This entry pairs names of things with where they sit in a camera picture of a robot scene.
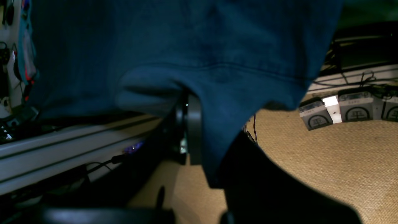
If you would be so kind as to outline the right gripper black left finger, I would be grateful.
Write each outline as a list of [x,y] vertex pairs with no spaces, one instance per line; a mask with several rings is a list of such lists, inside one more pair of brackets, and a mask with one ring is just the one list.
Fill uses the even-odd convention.
[[201,103],[183,93],[143,145],[92,184],[41,207],[33,224],[175,224],[166,204],[179,166],[201,164]]

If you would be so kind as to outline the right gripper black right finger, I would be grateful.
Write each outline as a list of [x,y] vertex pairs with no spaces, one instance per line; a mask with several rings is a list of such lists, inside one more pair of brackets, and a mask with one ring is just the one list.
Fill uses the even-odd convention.
[[222,224],[360,224],[357,212],[299,182],[240,132],[219,170]]

